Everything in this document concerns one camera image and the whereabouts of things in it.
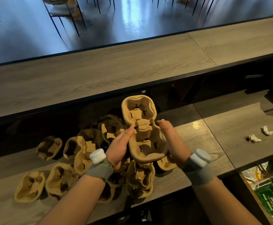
floor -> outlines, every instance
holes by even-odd
[[[109,0],[99,0],[101,14],[93,0],[78,0],[83,12],[85,29],[75,19],[78,37],[70,19],[58,18],[54,28],[42,0],[0,0],[0,63],[22,60],[67,51],[85,49],[125,41],[171,34],[185,30],[216,26],[273,14],[273,0],[196,0],[187,8],[172,0],[115,0],[116,11]]]

